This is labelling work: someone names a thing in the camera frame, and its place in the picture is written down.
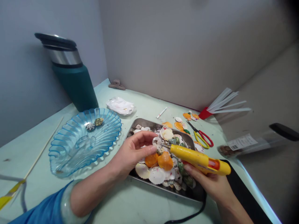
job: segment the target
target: blue glass dish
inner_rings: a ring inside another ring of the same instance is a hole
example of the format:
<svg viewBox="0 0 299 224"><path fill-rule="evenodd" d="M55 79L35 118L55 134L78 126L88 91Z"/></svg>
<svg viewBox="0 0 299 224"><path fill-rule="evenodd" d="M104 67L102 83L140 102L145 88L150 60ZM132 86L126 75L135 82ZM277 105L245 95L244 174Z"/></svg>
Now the blue glass dish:
<svg viewBox="0 0 299 224"><path fill-rule="evenodd" d="M85 126L94 123L97 118L103 118L103 124L88 132ZM72 117L51 142L49 157L52 174L67 177L95 162L109 150L120 131L121 119L109 109L85 110Z"/></svg>

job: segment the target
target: table surface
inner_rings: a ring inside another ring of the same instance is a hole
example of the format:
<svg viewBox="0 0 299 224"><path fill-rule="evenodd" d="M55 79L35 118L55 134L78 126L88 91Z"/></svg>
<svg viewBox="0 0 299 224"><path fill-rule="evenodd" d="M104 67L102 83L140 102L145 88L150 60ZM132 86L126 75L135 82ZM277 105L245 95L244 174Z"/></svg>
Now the table surface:
<svg viewBox="0 0 299 224"><path fill-rule="evenodd" d="M122 97L133 102L137 111L130 116L121 117L122 130L118 140L106 153L105 158L99 158L94 164L85 169L78 170L74 175L66 179L59 179L50 172L50 162L47 145L45 151L27 178L25 201L27 209L38 205L45 197L64 187L70 180L85 178L96 170L106 165L124 141L131 124L136 118L144 118L156 123L170 122L174 124L175 117L181 117L189 111L188 108L159 100L148 95L131 90L118 90L108 88L109 80L106 79L95 87L95 93L99 107L106 108L106 101L112 97ZM167 110L159 119L156 116L165 108ZM40 124L17 137L13 141L0 148L0 171L3 175L23 178L36 157L44 147L60 119L64 116L58 130L72 116L78 113L73 104L42 121ZM224 159L217 151L217 146L226 143L226 137L217 120L212 116L206 120L191 121L193 126L205 132L214 142L214 147L205 149L205 154L215 159ZM262 196L249 174L239 160L229 159L230 164L244 182L248 190L257 200L259 205L268 215L270 220L277 223L278 219L265 198ZM15 182L0 180L0 196L5 195ZM95 209L94 223L164 223L167 220L181 219L197 212L202 203L194 202L178 197L171 193L157 189L128 177L123 183L117 185ZM22 214L20 194L0 211L0 223L5 220L13 220ZM206 208L202 214L186 223L220 223L220 216L216 203L207 198Z"/></svg>

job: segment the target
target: black lid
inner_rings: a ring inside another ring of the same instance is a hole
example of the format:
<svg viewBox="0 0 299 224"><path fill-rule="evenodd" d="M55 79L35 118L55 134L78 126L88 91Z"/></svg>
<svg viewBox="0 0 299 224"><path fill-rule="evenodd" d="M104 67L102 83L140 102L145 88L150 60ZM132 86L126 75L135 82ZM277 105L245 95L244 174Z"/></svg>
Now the black lid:
<svg viewBox="0 0 299 224"><path fill-rule="evenodd" d="M299 141L299 133L288 128L287 126L284 126L283 124L274 123L269 125L269 128L288 140L293 142Z"/></svg>
<svg viewBox="0 0 299 224"><path fill-rule="evenodd" d="M52 34L35 33L37 39L40 39L45 48L54 50L77 50L76 43L73 40Z"/></svg>

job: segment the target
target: red scissors handle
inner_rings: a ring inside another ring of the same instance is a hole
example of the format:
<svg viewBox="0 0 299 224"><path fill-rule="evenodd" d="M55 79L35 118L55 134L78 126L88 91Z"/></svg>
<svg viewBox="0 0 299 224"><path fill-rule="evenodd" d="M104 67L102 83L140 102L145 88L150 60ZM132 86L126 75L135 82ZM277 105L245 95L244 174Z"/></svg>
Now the red scissors handle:
<svg viewBox="0 0 299 224"><path fill-rule="evenodd" d="M213 141L210 139L209 136L207 136L205 133L203 133L202 131L198 131L198 133L200 134L200 136L203 138L203 140L206 141L206 143L210 146L210 147L213 147L214 146L214 143Z"/></svg>

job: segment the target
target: stainless steel tray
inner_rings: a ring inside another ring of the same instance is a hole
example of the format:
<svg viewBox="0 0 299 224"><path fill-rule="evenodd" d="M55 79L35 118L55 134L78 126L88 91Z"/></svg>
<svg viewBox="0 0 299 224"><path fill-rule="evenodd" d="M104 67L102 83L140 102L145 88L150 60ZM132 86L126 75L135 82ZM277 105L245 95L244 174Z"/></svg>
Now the stainless steel tray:
<svg viewBox="0 0 299 224"><path fill-rule="evenodd" d="M157 124L155 122L152 122L152 121L148 121L148 120L145 120L145 119L142 119L142 118L137 118L133 124L131 125L130 129L129 129L129 132L125 138L125 140L128 138L128 137L131 137L134 133L134 129L136 127L136 125L141 125L142 127L150 127L150 129L152 131L156 131L156 130L160 130L163 125L161 124ZM187 143L187 145L195 150L195 146L194 146L194 143L193 143L193 140L192 138L187 135L186 133L183 133L183 132L180 132L178 130L175 130L172 128L172 131L174 134L179 134L181 135L182 139ZM129 174L132 178L136 179L136 180L139 180L139 181L142 181L146 184L149 184L151 186L154 186L156 188L160 188L164 191L168 191L170 193L173 193L173 194L176 194L180 197L183 197L183 198L187 198L187 199L191 199L193 201L203 201L204 199L204 193L203 193L203 188L202 186L196 182L196 187L194 189L191 189L190 187L187 187L187 190L186 191L183 191L183 190L180 190L180 191L177 191L175 188L171 188L171 187L164 187L162 184L159 184L159 185L155 185L153 184L152 182L150 182L149 180L144 180L142 178L140 178L135 169L133 169L130 174Z"/></svg>

